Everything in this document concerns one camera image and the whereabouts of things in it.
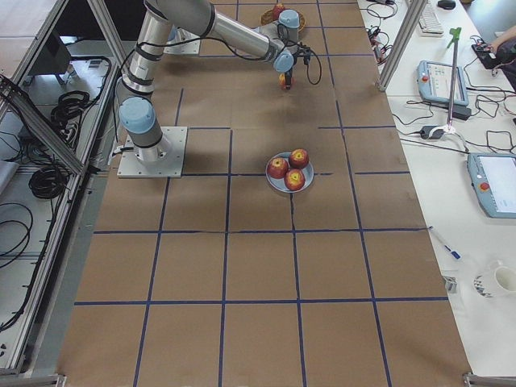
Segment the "yellow-red apple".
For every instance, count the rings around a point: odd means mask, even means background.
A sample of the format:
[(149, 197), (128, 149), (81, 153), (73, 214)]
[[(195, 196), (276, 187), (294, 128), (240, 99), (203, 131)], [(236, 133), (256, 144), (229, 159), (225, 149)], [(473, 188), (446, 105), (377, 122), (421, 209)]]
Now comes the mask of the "yellow-red apple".
[(279, 85), (280, 87), (283, 89), (283, 90), (289, 90), (289, 89), (286, 89), (285, 88), (285, 74), (284, 73), (281, 73), (279, 75)]

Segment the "woven wicker basket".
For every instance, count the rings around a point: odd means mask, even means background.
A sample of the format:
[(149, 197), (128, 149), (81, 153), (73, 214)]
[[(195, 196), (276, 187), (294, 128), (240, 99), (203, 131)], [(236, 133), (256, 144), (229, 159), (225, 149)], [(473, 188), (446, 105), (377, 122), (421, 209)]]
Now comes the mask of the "woven wicker basket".
[[(306, 19), (301, 11), (298, 11), (298, 17), (300, 21), (299, 30), (302, 31), (306, 26)], [(266, 25), (273, 21), (273, 10), (267, 10), (260, 16), (260, 25)]]

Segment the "dark red apple in basket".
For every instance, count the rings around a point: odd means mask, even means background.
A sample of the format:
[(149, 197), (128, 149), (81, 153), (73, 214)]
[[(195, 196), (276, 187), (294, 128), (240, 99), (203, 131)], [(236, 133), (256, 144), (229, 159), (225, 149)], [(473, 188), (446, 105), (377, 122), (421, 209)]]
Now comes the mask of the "dark red apple in basket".
[(272, 9), (273, 20), (278, 20), (281, 13), (286, 10), (282, 2), (278, 2)]

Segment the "plate apple far side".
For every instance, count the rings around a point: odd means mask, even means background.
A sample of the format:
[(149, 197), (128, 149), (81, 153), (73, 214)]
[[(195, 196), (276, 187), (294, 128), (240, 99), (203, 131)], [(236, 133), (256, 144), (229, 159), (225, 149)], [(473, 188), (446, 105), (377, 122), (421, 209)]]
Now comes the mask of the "plate apple far side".
[(304, 148), (294, 149), (288, 157), (289, 166), (292, 169), (303, 169), (310, 163), (310, 157)]

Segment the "plate apple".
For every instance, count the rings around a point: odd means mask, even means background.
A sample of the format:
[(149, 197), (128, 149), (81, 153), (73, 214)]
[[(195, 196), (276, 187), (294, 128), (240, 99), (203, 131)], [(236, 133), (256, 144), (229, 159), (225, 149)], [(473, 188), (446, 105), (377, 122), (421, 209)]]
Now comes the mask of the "plate apple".
[(303, 169), (310, 163), (310, 157), (304, 148), (294, 149), (288, 157), (289, 166), (292, 169)]
[(283, 157), (272, 158), (267, 165), (266, 173), (274, 179), (283, 179), (289, 171), (289, 163)]
[(299, 191), (306, 183), (306, 178), (301, 169), (290, 169), (284, 176), (286, 189), (290, 191)]

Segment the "plate apple near centre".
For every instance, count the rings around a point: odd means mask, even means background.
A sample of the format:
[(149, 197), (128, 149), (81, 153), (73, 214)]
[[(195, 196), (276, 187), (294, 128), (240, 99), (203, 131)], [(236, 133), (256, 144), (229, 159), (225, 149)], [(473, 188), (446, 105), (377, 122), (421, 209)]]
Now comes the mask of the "plate apple near centre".
[(266, 173), (274, 179), (283, 179), (289, 171), (289, 163), (283, 157), (272, 158), (267, 165)]

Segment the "plate apple front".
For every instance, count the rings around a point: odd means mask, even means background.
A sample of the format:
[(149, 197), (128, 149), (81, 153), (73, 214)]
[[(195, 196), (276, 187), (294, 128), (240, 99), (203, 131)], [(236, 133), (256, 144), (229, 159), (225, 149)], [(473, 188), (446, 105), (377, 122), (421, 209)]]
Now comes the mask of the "plate apple front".
[(299, 191), (306, 183), (306, 178), (301, 169), (290, 169), (284, 176), (286, 189), (290, 191)]

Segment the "light blue plate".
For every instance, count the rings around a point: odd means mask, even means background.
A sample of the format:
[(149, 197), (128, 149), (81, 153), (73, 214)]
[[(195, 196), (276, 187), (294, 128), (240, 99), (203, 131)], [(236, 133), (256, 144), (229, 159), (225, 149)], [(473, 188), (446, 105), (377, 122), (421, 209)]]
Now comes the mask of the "light blue plate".
[[(289, 154), (290, 154), (290, 153), (291, 153), (291, 152), (280, 152), (280, 153), (276, 154), (275, 156), (273, 156), (272, 158), (274, 158), (274, 157), (283, 157), (283, 158), (285, 158), (285, 159), (287, 160), (287, 162), (289, 163), (289, 161), (288, 161), (288, 157), (289, 157)], [(269, 183), (269, 184), (270, 184), (274, 189), (276, 189), (276, 190), (278, 190), (278, 191), (280, 191), (280, 192), (282, 192), (282, 193), (286, 193), (286, 194), (287, 194), (287, 193), (288, 193), (288, 194), (291, 194), (291, 193), (292, 193), (292, 194), (295, 194), (295, 193), (297, 193), (297, 192), (301, 192), (301, 191), (303, 191), (304, 189), (307, 189), (307, 188), (310, 186), (310, 184), (313, 182), (313, 180), (314, 180), (314, 169), (313, 169), (312, 164), (311, 164), (311, 163), (309, 163), (305, 168), (301, 169), (301, 170), (303, 171), (304, 175), (305, 175), (305, 178), (306, 178), (306, 183), (305, 183), (305, 185), (303, 186), (303, 188), (302, 188), (301, 190), (299, 190), (299, 191), (290, 191), (290, 190), (286, 189), (286, 187), (285, 187), (284, 178), (283, 178), (283, 179), (274, 179), (274, 178), (271, 178), (271, 177), (269, 177), (269, 176), (267, 175), (267, 173), (266, 173), (267, 165), (268, 165), (268, 163), (267, 163), (267, 164), (266, 164), (266, 166), (265, 166), (265, 176), (266, 176), (266, 178), (267, 178), (268, 183)]]

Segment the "teach pendant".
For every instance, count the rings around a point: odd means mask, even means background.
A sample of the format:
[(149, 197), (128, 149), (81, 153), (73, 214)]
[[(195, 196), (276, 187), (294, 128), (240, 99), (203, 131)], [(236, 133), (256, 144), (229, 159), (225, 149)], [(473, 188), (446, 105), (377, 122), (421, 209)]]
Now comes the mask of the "teach pendant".
[[(447, 105), (451, 92), (452, 66), (434, 61), (422, 60), (417, 67), (418, 92), (423, 101)], [(454, 104), (468, 106), (468, 92), (464, 70), (456, 67)]]
[(515, 218), (515, 155), (470, 153), (467, 170), (482, 210), (490, 218)]

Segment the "green-tipped reacher stick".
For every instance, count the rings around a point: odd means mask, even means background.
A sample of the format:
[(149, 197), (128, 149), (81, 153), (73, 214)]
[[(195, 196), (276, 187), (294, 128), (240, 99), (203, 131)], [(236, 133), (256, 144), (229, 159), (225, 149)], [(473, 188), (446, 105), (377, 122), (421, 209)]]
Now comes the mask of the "green-tipped reacher stick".
[(456, 90), (456, 74), (457, 74), (457, 64), (458, 64), (458, 51), (459, 51), (459, 41), (460, 34), (462, 32), (461, 27), (451, 28), (449, 33), (451, 35), (451, 41), (448, 44), (447, 48), (453, 47), (453, 55), (452, 55), (452, 63), (451, 63), (451, 81), (450, 81), (450, 92), (449, 92), (449, 100), (448, 100), (448, 112), (447, 112), (447, 121), (443, 126), (443, 133), (445, 135), (454, 135), (456, 133), (456, 129), (453, 127), (453, 108), (455, 104), (455, 90)]

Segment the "black power adapter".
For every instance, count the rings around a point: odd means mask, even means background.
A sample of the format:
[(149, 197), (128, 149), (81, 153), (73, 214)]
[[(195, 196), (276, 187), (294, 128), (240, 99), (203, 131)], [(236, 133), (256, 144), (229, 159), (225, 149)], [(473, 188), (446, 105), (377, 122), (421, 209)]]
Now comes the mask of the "black power adapter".
[(419, 132), (422, 139), (441, 139), (444, 135), (444, 129), (442, 126), (423, 126)]

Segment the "teach pendant near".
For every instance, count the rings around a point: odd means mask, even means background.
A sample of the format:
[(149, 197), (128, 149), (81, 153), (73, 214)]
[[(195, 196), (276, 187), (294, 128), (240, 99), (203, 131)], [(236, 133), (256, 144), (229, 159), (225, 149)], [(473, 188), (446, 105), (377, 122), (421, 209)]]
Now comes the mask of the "teach pendant near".
[(490, 218), (515, 218), (515, 155), (470, 153), (467, 170), (482, 210)]

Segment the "white blue pen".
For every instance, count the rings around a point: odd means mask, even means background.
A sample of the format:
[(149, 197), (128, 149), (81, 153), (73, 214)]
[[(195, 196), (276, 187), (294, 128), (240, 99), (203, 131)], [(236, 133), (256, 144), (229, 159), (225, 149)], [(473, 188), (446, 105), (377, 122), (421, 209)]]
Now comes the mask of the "white blue pen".
[(449, 244), (448, 241), (445, 240), (444, 237), (441, 236), (441, 234), (436, 230), (435, 227), (429, 226), (428, 227), (429, 234), (431, 238), (441, 247), (444, 249), (444, 251), (452, 257), (455, 261), (462, 260), (462, 255), (454, 249), (453, 246)]

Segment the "white mug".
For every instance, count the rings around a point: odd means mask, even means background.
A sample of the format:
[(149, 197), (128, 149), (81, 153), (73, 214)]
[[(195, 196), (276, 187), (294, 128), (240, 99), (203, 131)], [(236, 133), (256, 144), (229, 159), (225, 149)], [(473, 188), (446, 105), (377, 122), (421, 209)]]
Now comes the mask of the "white mug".
[(475, 276), (473, 287), (485, 298), (515, 295), (515, 269), (500, 260), (492, 261)]

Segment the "aluminium frame post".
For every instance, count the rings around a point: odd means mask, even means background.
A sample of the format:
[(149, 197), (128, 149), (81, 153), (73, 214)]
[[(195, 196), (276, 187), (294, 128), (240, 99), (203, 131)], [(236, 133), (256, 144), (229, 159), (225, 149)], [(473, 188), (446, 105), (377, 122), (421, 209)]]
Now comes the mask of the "aluminium frame post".
[(414, 29), (418, 24), (419, 17), (425, 7), (424, 0), (413, 0), (408, 6), (408, 10), (402, 24), (399, 28), (397, 36), (393, 43), (393, 48), (387, 58), (384, 68), (377, 80), (376, 86), (381, 92), (385, 92), (389, 86), (398, 65), (401, 62), (406, 46), (410, 42)]

